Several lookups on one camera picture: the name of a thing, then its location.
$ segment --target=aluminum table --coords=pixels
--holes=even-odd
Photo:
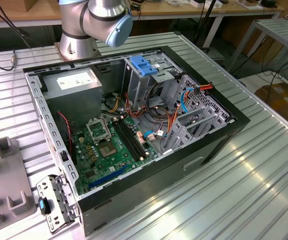
[[[288,239],[288,122],[182,35],[130,37],[119,48],[98,43],[102,55],[168,45],[236,105],[251,122],[210,163],[105,225],[87,239]],[[54,46],[19,50],[18,67],[0,70],[0,138],[16,138],[36,183],[57,174],[22,68],[60,62]],[[8,67],[12,53],[0,52]],[[73,223],[51,235],[40,211],[0,230],[2,239],[84,239]]]
[[[284,18],[280,19],[264,19],[264,20],[255,20],[249,27],[248,31],[246,32],[244,38],[240,42],[239,46],[237,47],[234,55],[230,60],[230,65],[227,68],[227,71],[231,71],[232,67],[234,66],[238,56],[243,51],[245,45],[247,44],[248,40],[252,36],[253,32],[259,29],[262,31],[262,34],[257,39],[256,43],[249,51],[248,56],[250,56],[256,49],[259,47],[260,43],[264,40],[264,38],[268,35],[279,41],[284,46],[288,47],[288,20]]]

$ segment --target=table leg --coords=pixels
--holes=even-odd
[[[280,12],[277,12],[275,13],[271,19],[276,19],[278,18],[280,15]],[[260,43],[264,40],[264,38],[266,37],[266,34],[265,33],[261,33],[261,35],[259,36],[259,38],[256,40],[255,44],[253,45],[253,47],[250,49],[250,51],[248,52],[247,56],[251,56],[255,51],[256,49],[258,48],[258,46],[260,45]]]
[[[237,49],[235,50],[233,56],[230,59],[230,64],[227,67],[227,71],[230,72],[231,69],[233,68],[238,56],[240,55],[240,53],[243,51],[246,43],[248,42],[248,40],[250,39],[251,35],[253,34],[255,30],[255,21],[253,21],[253,23],[251,24],[251,26],[249,27],[249,29],[247,30],[245,36],[243,37],[242,41],[240,42],[240,44],[238,45]]]
[[[211,27],[208,35],[207,35],[207,38],[204,42],[203,48],[208,48],[210,46],[210,44],[213,41],[213,38],[215,36],[215,33],[217,32],[218,27],[219,27],[220,23],[222,22],[222,20],[223,20],[222,16],[218,16],[215,18],[215,21],[214,21],[214,23],[213,23],[213,25],[212,25],[212,27]]]

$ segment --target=metal bracket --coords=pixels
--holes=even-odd
[[[72,190],[64,175],[47,176],[37,184],[38,195],[50,206],[50,214],[46,215],[51,234],[70,225],[79,216],[79,210]]]

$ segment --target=green motherboard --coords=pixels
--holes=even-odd
[[[72,134],[76,143],[77,160],[75,167],[79,178],[76,181],[76,188],[79,195],[87,193],[92,188],[100,186],[123,173],[127,173],[155,158],[157,154],[149,143],[140,143],[136,133],[139,131],[131,117],[123,119],[123,123],[128,127],[129,132],[138,141],[140,147],[146,153],[144,159],[134,159],[122,142],[122,137],[118,136],[113,122],[107,122],[108,130],[111,134],[109,141],[103,140],[95,144],[87,127]],[[91,131],[102,134],[101,124],[91,126]]]

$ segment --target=wooden workbench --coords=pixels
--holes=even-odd
[[[260,10],[247,10],[241,5],[230,0],[230,3],[223,4],[222,8],[215,8],[212,14],[238,14],[238,15],[249,15],[250,13],[255,14],[275,14],[276,12],[282,12],[284,8],[277,7],[274,10],[272,8],[265,8],[264,11]],[[14,10],[5,10],[6,14],[12,21],[37,21],[37,20],[60,20],[60,7],[56,0],[38,0],[37,3],[28,11],[20,12]],[[173,18],[170,16],[182,15],[185,18],[187,15],[199,15],[201,14],[201,8],[195,8],[190,4],[183,4],[181,6],[172,6],[165,1],[162,2],[144,2],[141,4],[141,18],[145,20],[145,17],[155,16],[155,19],[159,19],[161,16],[169,16],[169,19]],[[134,16],[138,16],[138,12],[132,11]]]
[[[222,8],[213,9],[210,17],[216,17],[214,24],[205,41],[204,47],[208,47],[217,32],[219,24],[223,17],[227,16],[249,16],[249,15],[273,15],[277,18],[284,8],[264,8],[248,10],[237,4],[234,0],[223,4]],[[28,12],[19,12],[14,10],[5,10],[8,17],[18,27],[28,26],[49,26],[60,25],[61,14],[57,0],[38,0],[37,3]],[[202,12],[201,8],[195,8],[190,4],[181,6],[172,6],[165,1],[162,2],[144,2],[141,4],[140,20],[159,20],[159,19],[180,19],[180,18],[198,18]],[[132,11],[133,19],[138,20],[138,12]],[[7,25],[0,19],[0,28]]]

